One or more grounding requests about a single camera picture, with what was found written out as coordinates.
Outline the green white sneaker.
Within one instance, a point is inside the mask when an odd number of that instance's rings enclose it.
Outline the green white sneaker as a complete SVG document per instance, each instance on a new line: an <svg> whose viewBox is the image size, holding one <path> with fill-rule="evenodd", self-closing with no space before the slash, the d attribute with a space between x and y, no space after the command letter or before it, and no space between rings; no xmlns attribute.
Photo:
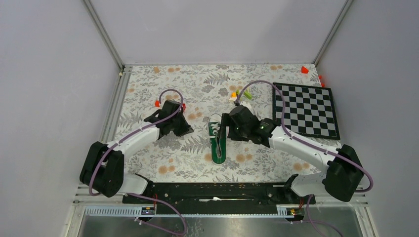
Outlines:
<svg viewBox="0 0 419 237"><path fill-rule="evenodd" d="M211 160L217 165L226 161L226 125L223 123L222 116L214 113L210 115L207 122L209 132Z"/></svg>

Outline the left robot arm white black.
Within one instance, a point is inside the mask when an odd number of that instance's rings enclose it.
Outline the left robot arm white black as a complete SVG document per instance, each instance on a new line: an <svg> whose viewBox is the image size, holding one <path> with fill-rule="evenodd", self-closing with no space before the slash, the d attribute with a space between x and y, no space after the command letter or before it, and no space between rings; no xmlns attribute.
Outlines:
<svg viewBox="0 0 419 237"><path fill-rule="evenodd" d="M126 172L125 161L170 133L177 137L192 133L182 106L180 102L167 100L161 109L141 121L139 129L122 139L107 144L93 143L82 167L80 182L108 198L115 194L134 194L140 202L149 202L153 198L153 190L147 186L150 181Z"/></svg>

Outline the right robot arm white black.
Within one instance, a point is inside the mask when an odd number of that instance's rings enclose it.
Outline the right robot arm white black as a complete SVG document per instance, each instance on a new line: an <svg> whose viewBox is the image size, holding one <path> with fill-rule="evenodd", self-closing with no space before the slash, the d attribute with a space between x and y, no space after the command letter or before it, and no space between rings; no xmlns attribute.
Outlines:
<svg viewBox="0 0 419 237"><path fill-rule="evenodd" d="M310 175L292 175L287 180L283 196L290 203L307 195L325 193L349 202L364 176L358 155L351 146L337 148L315 142L270 118L258 119L243 105L222 114L220 132L234 141L251 141L286 152L319 170Z"/></svg>

